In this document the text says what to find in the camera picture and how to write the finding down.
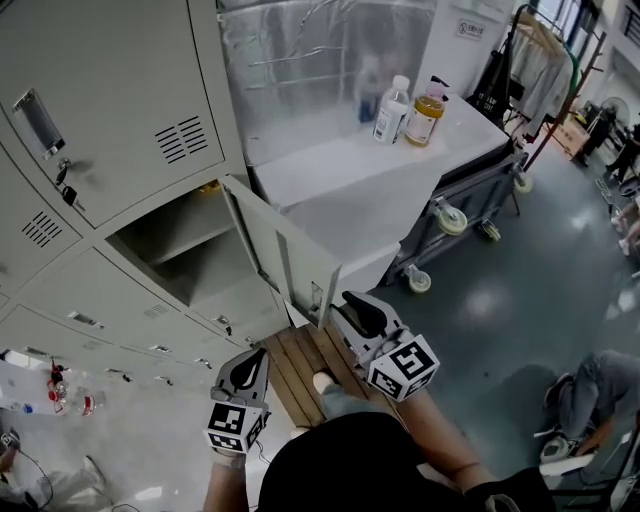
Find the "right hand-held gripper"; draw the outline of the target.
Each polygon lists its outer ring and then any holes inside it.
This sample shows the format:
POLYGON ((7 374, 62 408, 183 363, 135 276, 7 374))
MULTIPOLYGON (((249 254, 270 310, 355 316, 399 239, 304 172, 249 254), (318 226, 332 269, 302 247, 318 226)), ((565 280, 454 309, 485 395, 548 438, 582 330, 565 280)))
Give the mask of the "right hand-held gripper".
POLYGON ((422 335, 399 329, 391 305, 362 292, 345 292, 344 300, 348 307, 332 305, 330 319, 356 356, 356 373, 370 387, 402 402, 431 381, 439 359, 422 335))

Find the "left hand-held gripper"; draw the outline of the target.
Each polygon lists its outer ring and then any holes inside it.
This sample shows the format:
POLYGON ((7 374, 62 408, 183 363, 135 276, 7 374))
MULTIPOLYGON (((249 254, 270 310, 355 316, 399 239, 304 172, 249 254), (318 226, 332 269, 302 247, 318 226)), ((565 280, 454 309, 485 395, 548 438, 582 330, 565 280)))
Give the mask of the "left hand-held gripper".
POLYGON ((213 409, 204 429, 209 445, 216 450, 248 454, 270 415, 266 396, 269 356, 265 349, 243 352, 227 361, 212 389, 213 409), (248 398, 230 393, 248 393, 248 398))

